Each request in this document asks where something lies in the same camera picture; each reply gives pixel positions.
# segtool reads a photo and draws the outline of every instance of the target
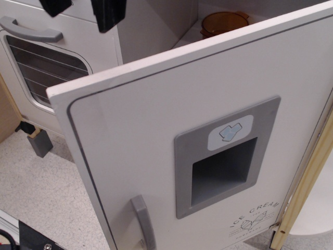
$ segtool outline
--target wooden frame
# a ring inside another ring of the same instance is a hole
[[[0,107],[0,142],[2,142],[14,132],[22,116],[1,75]]]
[[[302,175],[296,191],[290,200],[278,230],[276,231],[271,249],[280,250],[295,223],[311,189],[316,182],[331,150],[333,148],[333,114],[332,111],[315,145],[309,163]]]

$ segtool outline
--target oven window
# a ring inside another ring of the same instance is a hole
[[[88,75],[76,57],[9,35],[6,39],[32,97],[42,105],[51,107],[48,87]]]

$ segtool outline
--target brown bowl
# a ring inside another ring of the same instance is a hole
[[[237,12],[217,12],[206,16],[202,23],[202,39],[223,34],[249,25],[249,15]]]

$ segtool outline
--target black cable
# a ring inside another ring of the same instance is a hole
[[[14,238],[9,233],[7,233],[6,231],[0,229],[0,235],[2,235],[7,240],[9,240],[11,250],[17,250],[17,246],[16,246],[16,243],[15,243],[15,240],[14,240]]]

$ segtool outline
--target door handle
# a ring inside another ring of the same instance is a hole
[[[148,208],[142,195],[138,195],[132,198],[131,203],[139,220],[141,230],[145,238],[147,250],[156,249],[154,230],[151,225]]]
[[[10,34],[30,41],[56,43],[63,38],[60,31],[52,29],[35,31],[20,27],[17,25],[16,19],[12,17],[1,17],[0,26]]]

